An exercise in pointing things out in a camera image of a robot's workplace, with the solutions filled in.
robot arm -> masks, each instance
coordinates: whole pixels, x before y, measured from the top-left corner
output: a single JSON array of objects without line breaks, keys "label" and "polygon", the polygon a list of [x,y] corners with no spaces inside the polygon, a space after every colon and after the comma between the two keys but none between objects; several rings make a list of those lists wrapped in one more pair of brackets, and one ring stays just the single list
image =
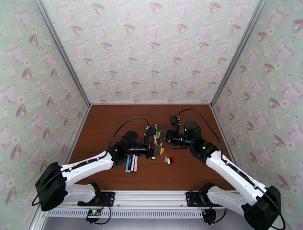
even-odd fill
[{"label": "robot arm", "polygon": [[219,204],[244,216],[254,229],[268,229],[281,213],[279,190],[256,181],[227,159],[216,146],[203,139],[201,128],[195,121],[184,123],[184,133],[180,134],[179,117],[170,117],[175,130],[163,130],[159,138],[164,142],[190,148],[191,154],[202,163],[219,173],[239,193],[224,191],[208,183],[200,189],[200,198],[205,204]]},{"label": "robot arm", "polygon": [[[145,139],[154,135],[155,129],[148,126]],[[146,158],[156,157],[164,152],[164,148],[155,143],[138,140],[135,131],[128,131],[107,151],[77,163],[59,166],[57,162],[50,164],[36,182],[37,197],[42,211],[48,211],[63,202],[100,203],[96,184],[77,185],[79,180],[97,172],[119,166],[127,160],[128,155],[145,155]]]}]

green marker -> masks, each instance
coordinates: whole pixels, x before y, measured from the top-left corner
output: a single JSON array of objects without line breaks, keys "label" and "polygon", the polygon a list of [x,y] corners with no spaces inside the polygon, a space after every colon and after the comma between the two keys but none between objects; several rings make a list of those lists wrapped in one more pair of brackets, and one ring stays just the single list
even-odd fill
[{"label": "green marker", "polygon": [[157,125],[157,123],[156,123],[156,138],[158,139],[158,125]]}]

blue marker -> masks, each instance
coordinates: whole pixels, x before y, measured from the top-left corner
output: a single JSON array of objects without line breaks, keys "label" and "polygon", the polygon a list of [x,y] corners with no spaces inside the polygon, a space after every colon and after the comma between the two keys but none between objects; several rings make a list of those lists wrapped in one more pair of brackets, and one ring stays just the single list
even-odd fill
[{"label": "blue marker", "polygon": [[130,155],[127,156],[127,161],[126,161],[126,167],[125,167],[125,172],[128,172],[128,165],[130,163]]}]

wallpaper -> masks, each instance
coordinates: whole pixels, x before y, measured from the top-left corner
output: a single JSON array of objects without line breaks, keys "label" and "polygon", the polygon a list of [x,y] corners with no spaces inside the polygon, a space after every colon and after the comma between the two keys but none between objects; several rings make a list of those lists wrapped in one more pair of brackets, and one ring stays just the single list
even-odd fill
[{"label": "wallpaper", "polygon": [[210,103],[258,3],[43,2],[91,103]]},{"label": "wallpaper", "polygon": [[271,1],[215,105],[238,165],[303,229],[303,2]]},{"label": "wallpaper", "polygon": [[86,105],[35,8],[0,2],[0,229],[28,229],[35,182],[70,151]]}]

white vent grille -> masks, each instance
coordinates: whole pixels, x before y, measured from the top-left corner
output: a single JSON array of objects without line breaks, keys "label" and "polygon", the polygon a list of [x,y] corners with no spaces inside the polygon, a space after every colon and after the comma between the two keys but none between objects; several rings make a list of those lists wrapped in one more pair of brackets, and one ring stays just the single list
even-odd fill
[{"label": "white vent grille", "polygon": [[[89,209],[81,208],[55,208],[50,210],[47,214],[48,217],[72,217],[72,218],[86,218]],[[100,217],[96,218],[108,218],[109,210],[103,211]],[[111,218],[113,219],[201,219],[201,210],[134,210],[134,209],[112,209]]]}]

